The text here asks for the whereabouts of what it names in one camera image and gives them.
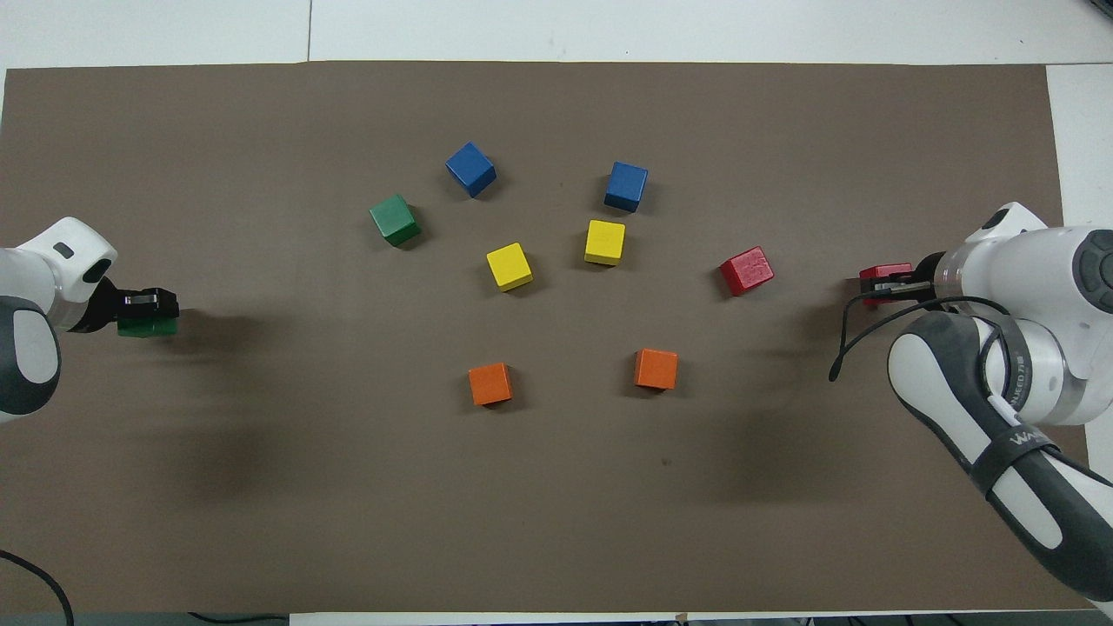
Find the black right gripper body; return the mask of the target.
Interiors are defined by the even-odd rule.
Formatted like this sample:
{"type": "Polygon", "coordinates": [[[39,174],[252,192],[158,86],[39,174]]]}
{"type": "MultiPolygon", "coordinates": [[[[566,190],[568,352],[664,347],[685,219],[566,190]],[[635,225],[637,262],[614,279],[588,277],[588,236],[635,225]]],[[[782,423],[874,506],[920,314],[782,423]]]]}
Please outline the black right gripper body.
{"type": "Polygon", "coordinates": [[[927,303],[939,297],[951,296],[951,288],[944,284],[940,288],[940,265],[949,257],[949,252],[935,252],[924,257],[913,270],[913,283],[926,283],[926,288],[914,290],[916,303],[927,303]]]}

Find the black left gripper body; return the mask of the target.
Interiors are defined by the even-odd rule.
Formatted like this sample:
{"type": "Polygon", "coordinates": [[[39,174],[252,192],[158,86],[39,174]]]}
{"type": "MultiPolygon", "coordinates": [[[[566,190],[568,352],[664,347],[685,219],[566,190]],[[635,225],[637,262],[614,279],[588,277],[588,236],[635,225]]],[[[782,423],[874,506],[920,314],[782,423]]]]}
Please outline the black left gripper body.
{"type": "Polygon", "coordinates": [[[119,317],[119,310],[124,306],[124,294],[120,288],[116,288],[114,282],[104,277],[93,288],[92,296],[83,303],[83,313],[76,323],[67,329],[69,333],[89,334],[104,326],[115,323],[119,317]]]}

